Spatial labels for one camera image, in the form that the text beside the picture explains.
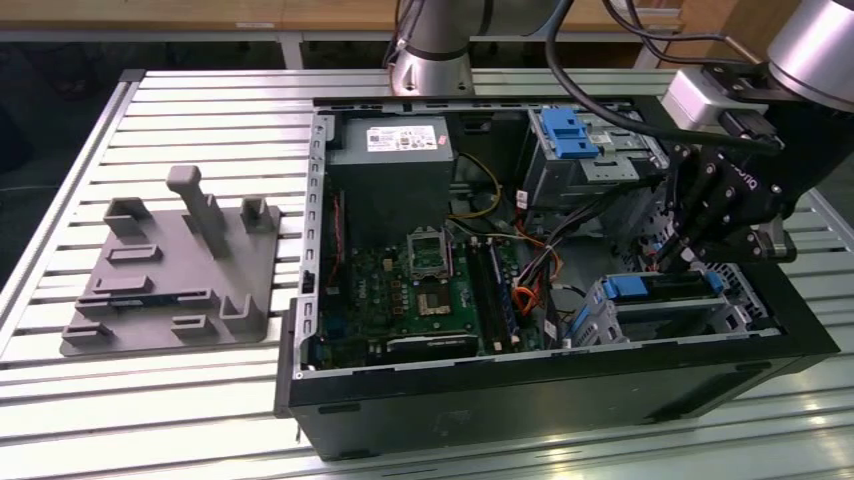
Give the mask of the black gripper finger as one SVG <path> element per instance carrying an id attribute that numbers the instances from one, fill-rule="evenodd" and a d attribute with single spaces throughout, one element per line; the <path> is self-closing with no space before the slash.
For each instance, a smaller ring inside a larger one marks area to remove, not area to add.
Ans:
<path id="1" fill-rule="evenodd" d="M 701 241 L 693 250 L 704 263 L 792 263 L 799 255 L 781 224 L 745 227 L 724 239 Z"/>
<path id="2" fill-rule="evenodd" d="M 717 184 L 718 165 L 713 147 L 685 150 L 686 158 L 681 162 L 669 184 L 669 205 L 673 212 L 673 234 L 664 247 L 664 271 L 681 272 L 688 269 L 689 261 L 682 254 L 702 235 L 708 226 L 708 207 L 704 203 Z"/>

